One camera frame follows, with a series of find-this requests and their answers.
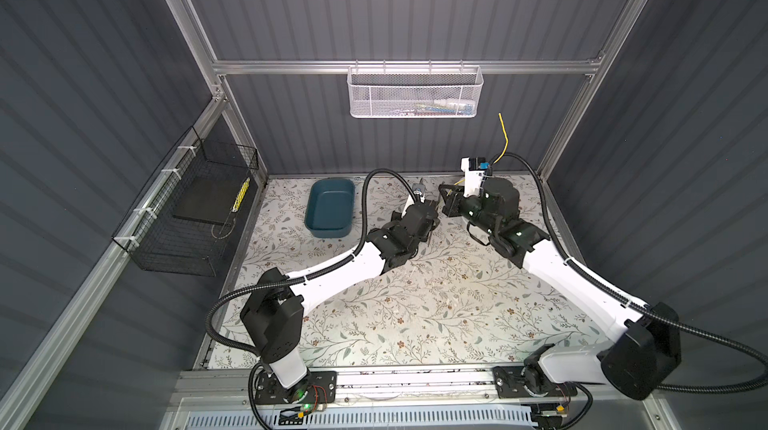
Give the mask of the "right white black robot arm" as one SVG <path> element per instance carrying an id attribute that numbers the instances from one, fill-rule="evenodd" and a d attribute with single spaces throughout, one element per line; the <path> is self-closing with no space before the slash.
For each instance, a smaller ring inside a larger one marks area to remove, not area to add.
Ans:
<path id="1" fill-rule="evenodd" d="M 439 188 L 444 214 L 462 217 L 468 228 L 482 230 L 484 246 L 558 291 L 607 339 L 578 349 L 554 344 L 537 349 L 525 360 L 523 370 L 532 394 L 541 395 L 561 383 L 607 384 L 634 400 L 643 400 L 655 390 L 722 395 L 766 387 L 765 374 L 721 385 L 667 383 L 682 361 L 683 333 L 735 350 L 761 365 L 767 357 L 740 342 L 683 324 L 671 307 L 650 306 L 597 275 L 567 253 L 550 224 L 539 228 L 521 218 L 517 189 L 493 177 L 493 166 L 484 158 L 462 159 L 461 170 L 462 183 Z"/>

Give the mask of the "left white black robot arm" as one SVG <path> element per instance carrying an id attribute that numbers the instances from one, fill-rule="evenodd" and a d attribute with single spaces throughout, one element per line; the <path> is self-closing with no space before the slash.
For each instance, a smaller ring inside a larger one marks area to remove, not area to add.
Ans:
<path id="1" fill-rule="evenodd" d="M 408 200 L 388 223 L 369 229 L 368 190 L 380 174 L 399 181 L 408 192 Z M 206 334 L 221 345 L 255 355 L 255 367 L 277 379 L 287 402 L 302 401 L 311 387 L 310 370 L 298 350 L 304 317 L 331 297 L 414 258 L 419 245 L 428 241 L 439 224 L 436 207 L 436 201 L 419 197 L 395 171 L 371 171 L 363 181 L 361 236 L 355 248 L 303 271 L 283 274 L 277 268 L 270 269 L 257 284 L 223 295 L 205 317 Z M 248 343 L 223 336 L 213 323 L 222 307 L 240 297 L 246 299 L 240 320 L 248 332 Z"/>

